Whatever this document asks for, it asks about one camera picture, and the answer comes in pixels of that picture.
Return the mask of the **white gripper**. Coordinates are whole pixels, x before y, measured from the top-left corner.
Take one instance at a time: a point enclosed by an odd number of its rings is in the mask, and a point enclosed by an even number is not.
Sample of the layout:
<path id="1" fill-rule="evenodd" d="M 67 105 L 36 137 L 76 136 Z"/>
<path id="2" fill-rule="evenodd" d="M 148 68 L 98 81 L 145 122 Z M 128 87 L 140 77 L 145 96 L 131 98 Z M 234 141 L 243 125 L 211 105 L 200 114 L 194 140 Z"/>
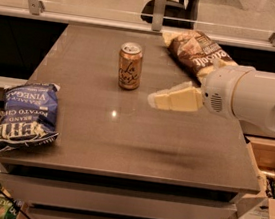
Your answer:
<path id="1" fill-rule="evenodd" d="M 148 104 L 160 110 L 195 112 L 203 106 L 208 111 L 223 118 L 234 119 L 232 110 L 235 87 L 254 67 L 240 66 L 233 60 L 215 58 L 211 65 L 199 69 L 196 78 L 201 83 L 201 91 L 187 87 L 178 90 L 160 90 L 148 95 Z"/>

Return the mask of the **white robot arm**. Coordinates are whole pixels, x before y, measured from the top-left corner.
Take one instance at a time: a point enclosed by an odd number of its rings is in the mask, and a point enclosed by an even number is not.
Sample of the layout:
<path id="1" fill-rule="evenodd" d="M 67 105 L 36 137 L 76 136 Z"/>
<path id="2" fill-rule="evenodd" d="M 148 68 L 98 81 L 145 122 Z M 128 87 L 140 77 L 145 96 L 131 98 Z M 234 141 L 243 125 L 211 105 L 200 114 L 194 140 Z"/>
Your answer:
<path id="1" fill-rule="evenodd" d="M 176 112 L 205 107 L 223 118 L 251 123 L 275 138 L 275 73 L 254 67 L 216 65 L 201 87 L 184 82 L 148 95 L 148 104 Z"/>

